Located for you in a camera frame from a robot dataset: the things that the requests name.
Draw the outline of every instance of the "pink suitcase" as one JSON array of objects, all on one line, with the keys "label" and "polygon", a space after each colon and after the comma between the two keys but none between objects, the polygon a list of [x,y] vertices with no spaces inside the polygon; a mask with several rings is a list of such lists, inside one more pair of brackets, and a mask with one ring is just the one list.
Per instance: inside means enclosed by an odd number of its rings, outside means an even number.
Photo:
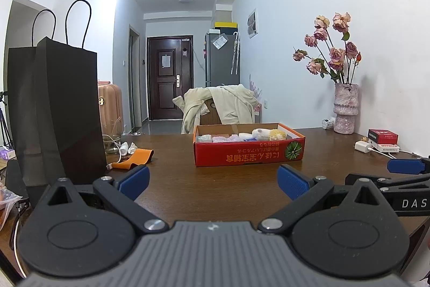
[{"label": "pink suitcase", "polygon": [[102,133],[110,135],[117,141],[124,132],[121,89],[115,84],[100,83],[98,84],[98,107],[100,110]]}]

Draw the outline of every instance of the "wooden table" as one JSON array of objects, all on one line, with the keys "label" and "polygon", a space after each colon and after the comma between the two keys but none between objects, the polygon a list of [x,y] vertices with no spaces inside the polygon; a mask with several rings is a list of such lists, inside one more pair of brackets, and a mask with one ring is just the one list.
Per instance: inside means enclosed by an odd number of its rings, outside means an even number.
[{"label": "wooden table", "polygon": [[[403,176],[386,170],[386,157],[355,151],[354,144],[361,139],[360,135],[341,135],[322,128],[299,131],[306,136],[304,158],[289,164],[308,177],[325,175],[336,184],[343,184],[345,176],[352,172]],[[123,141],[154,150],[148,165],[150,185],[136,201],[170,225],[175,220],[249,220],[256,226],[290,202],[277,185],[280,164],[197,168],[191,135],[126,136]],[[109,162],[116,160],[117,155],[108,157]],[[410,257],[422,241],[429,219],[400,218],[411,237]],[[17,267],[8,246],[12,221],[11,215],[0,232],[0,248]]]}]

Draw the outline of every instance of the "blue gripper pad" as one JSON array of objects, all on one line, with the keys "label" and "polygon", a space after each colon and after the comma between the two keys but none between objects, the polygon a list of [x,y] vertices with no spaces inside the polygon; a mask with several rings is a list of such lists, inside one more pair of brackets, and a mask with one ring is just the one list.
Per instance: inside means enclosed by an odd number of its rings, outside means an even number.
[{"label": "blue gripper pad", "polygon": [[149,168],[147,166],[137,166],[130,172],[132,173],[131,175],[126,175],[124,179],[118,181],[117,189],[134,201],[149,185]]},{"label": "blue gripper pad", "polygon": [[310,185],[306,180],[294,174],[286,166],[278,168],[278,186],[292,200],[310,189]]},{"label": "blue gripper pad", "polygon": [[389,160],[386,168],[390,173],[401,173],[401,174],[421,174],[426,166],[421,160],[413,160],[413,159],[392,159]]}]

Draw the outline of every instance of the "red box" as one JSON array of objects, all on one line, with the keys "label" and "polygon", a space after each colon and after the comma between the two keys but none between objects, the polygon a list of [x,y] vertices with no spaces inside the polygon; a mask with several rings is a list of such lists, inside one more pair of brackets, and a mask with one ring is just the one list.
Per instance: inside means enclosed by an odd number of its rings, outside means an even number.
[{"label": "red box", "polygon": [[368,138],[377,144],[397,145],[399,136],[386,129],[369,129]]},{"label": "red box", "polygon": [[[280,141],[196,143],[196,136],[252,133],[254,129],[279,129],[287,134]],[[303,158],[305,137],[280,123],[197,126],[194,130],[194,161],[197,167],[239,166],[297,161]]]}]

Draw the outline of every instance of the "bag handle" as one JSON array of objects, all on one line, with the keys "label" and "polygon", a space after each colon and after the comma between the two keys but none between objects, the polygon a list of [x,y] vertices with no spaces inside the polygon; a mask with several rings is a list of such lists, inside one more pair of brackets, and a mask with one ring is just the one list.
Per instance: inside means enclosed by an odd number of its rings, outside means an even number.
[{"label": "bag handle", "polygon": [[49,11],[49,12],[53,15],[53,17],[54,17],[54,30],[52,31],[52,37],[51,37],[51,39],[54,39],[55,26],[57,26],[57,17],[55,16],[55,14],[54,14],[54,12],[53,12],[52,10],[49,10],[49,9],[43,9],[43,10],[41,10],[41,11],[39,11],[39,12],[37,13],[37,15],[36,15],[36,17],[34,18],[34,21],[33,21],[33,27],[31,28],[31,46],[32,46],[32,47],[34,47],[34,24],[36,23],[36,19],[37,19],[37,17],[38,17],[41,13],[43,13],[44,11]]},{"label": "bag handle", "polygon": [[88,31],[88,27],[89,27],[89,22],[91,21],[91,5],[86,1],[86,0],[75,0],[73,2],[73,4],[70,6],[69,10],[67,11],[67,15],[66,15],[66,22],[65,22],[65,28],[66,28],[66,44],[69,44],[69,38],[67,37],[67,17],[69,16],[70,13],[70,9],[72,9],[72,6],[74,6],[76,3],[78,2],[84,2],[89,6],[89,19],[88,19],[88,24],[87,24],[87,29],[85,30],[85,34],[83,35],[83,41],[82,41],[82,49],[83,49],[83,43],[85,42],[85,37],[87,36],[87,31]]}]

